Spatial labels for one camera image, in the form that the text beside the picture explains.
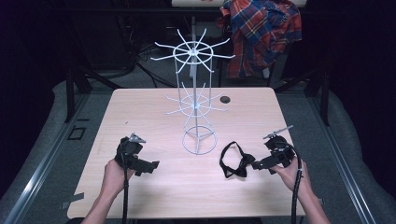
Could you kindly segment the grey tape strip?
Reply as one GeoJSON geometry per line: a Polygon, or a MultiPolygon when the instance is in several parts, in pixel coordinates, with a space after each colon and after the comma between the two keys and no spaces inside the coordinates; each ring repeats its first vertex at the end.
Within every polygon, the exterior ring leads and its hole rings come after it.
{"type": "Polygon", "coordinates": [[[84,198],[84,193],[83,192],[75,194],[75,195],[72,195],[67,201],[61,202],[60,209],[61,210],[67,209],[70,206],[71,203],[74,203],[76,201],[82,200],[83,198],[84,198]]]}

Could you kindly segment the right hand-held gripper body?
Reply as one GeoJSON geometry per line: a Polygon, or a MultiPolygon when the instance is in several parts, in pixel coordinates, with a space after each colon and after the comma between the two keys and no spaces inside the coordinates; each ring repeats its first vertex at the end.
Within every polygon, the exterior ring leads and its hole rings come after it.
{"type": "Polygon", "coordinates": [[[265,145],[270,150],[270,156],[263,160],[262,167],[264,169],[270,169],[279,164],[288,167],[291,164],[294,157],[293,146],[280,135],[280,133],[290,128],[292,128],[292,125],[264,136],[264,139],[268,139],[265,145]]]}

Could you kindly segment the grey metal pole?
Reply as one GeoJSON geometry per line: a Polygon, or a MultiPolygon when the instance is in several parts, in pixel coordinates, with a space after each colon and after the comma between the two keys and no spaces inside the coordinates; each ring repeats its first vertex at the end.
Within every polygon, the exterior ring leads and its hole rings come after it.
{"type": "MultiPolygon", "coordinates": [[[[191,40],[196,41],[196,19],[195,16],[191,17],[191,40]]],[[[195,79],[197,74],[197,60],[195,56],[191,57],[192,65],[190,65],[190,78],[195,79]]]]}

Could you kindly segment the black bow tie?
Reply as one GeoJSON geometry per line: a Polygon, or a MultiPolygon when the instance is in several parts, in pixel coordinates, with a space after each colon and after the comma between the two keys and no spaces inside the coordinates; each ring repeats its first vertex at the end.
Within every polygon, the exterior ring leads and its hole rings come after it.
{"type": "Polygon", "coordinates": [[[231,143],[229,143],[220,153],[220,158],[219,158],[219,166],[222,169],[224,176],[226,178],[229,178],[233,175],[237,175],[239,177],[247,177],[248,176],[248,172],[247,172],[247,167],[252,164],[255,161],[255,157],[252,156],[251,154],[245,153],[243,151],[243,149],[235,142],[232,141],[231,143]],[[238,148],[238,151],[241,155],[241,160],[238,164],[238,167],[236,169],[226,165],[223,161],[224,156],[227,152],[227,150],[233,146],[236,145],[238,148]]]}

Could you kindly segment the plaid shirt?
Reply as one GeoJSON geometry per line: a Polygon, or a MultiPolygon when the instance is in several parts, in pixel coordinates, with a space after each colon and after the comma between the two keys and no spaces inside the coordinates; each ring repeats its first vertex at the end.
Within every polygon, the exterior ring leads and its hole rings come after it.
{"type": "Polygon", "coordinates": [[[220,10],[232,29],[229,78],[258,75],[303,38],[300,10],[290,0],[224,0],[220,10]]]}

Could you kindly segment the person's left hand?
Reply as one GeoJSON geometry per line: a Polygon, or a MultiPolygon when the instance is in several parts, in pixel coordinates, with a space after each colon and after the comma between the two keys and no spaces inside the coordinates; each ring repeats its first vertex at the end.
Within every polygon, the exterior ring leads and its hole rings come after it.
{"type": "Polygon", "coordinates": [[[115,160],[110,160],[105,166],[105,173],[100,195],[108,199],[115,199],[124,189],[124,180],[129,180],[134,174],[134,170],[125,171],[115,160]]]}

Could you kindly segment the person's right hand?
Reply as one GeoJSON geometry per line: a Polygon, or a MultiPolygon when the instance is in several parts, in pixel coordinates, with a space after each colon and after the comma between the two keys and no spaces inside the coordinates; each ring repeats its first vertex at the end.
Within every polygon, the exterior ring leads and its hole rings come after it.
{"type": "Polygon", "coordinates": [[[294,157],[291,161],[291,164],[288,167],[282,167],[276,165],[275,168],[276,173],[280,175],[281,179],[283,180],[284,184],[287,186],[288,189],[294,190],[295,181],[297,178],[297,172],[301,171],[302,176],[300,180],[300,187],[311,187],[311,182],[309,178],[309,174],[307,172],[307,166],[304,161],[301,161],[302,167],[298,167],[298,159],[294,157]]]}

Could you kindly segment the metal floor rail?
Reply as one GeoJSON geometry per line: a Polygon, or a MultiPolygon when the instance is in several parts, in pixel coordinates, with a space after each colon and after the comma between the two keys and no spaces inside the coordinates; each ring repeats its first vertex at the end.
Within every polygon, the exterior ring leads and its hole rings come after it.
{"type": "Polygon", "coordinates": [[[377,224],[374,215],[371,209],[368,206],[368,203],[364,199],[364,196],[361,192],[361,188],[356,182],[355,177],[351,173],[351,170],[347,164],[347,161],[332,133],[332,129],[330,126],[327,126],[323,121],[320,113],[319,113],[319,104],[315,99],[308,98],[308,103],[310,104],[311,110],[314,113],[314,116],[318,122],[320,129],[324,132],[326,139],[330,145],[330,152],[332,156],[332,161],[337,168],[338,174],[341,176],[344,185],[346,187],[346,191],[349,195],[350,200],[352,201],[355,210],[361,220],[362,224],[377,224]]]}
{"type": "Polygon", "coordinates": [[[77,198],[77,184],[92,146],[91,104],[91,96],[79,96],[76,114],[65,122],[65,100],[55,99],[17,180],[0,200],[0,224],[65,224],[69,220],[67,209],[77,198]]]}

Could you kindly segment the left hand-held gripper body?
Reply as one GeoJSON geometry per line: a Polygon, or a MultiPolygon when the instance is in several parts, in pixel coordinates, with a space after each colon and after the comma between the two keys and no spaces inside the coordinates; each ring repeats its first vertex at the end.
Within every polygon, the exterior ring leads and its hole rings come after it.
{"type": "Polygon", "coordinates": [[[145,140],[135,133],[132,133],[130,137],[121,138],[114,160],[123,169],[143,171],[145,163],[138,158],[138,153],[143,148],[142,143],[145,143],[145,140]]]}

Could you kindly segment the black metal stand frame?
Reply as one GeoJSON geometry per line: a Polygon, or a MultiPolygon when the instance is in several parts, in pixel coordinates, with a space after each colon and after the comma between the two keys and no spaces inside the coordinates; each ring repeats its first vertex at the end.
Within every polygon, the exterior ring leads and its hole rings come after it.
{"type": "Polygon", "coordinates": [[[307,85],[304,89],[304,95],[306,97],[320,96],[319,102],[319,116],[326,126],[329,126],[329,96],[330,96],[330,74],[328,65],[320,65],[317,68],[311,69],[308,72],[300,75],[299,77],[293,78],[286,84],[275,88],[275,92],[283,92],[291,87],[297,85],[303,80],[307,80],[307,85]]]}
{"type": "Polygon", "coordinates": [[[67,102],[67,113],[65,123],[69,122],[75,115],[76,102],[75,102],[75,88],[83,94],[90,94],[92,91],[92,85],[88,81],[91,77],[112,90],[120,89],[120,85],[102,77],[98,73],[89,69],[87,66],[83,66],[77,63],[72,63],[66,74],[66,102],[67,102]]]}

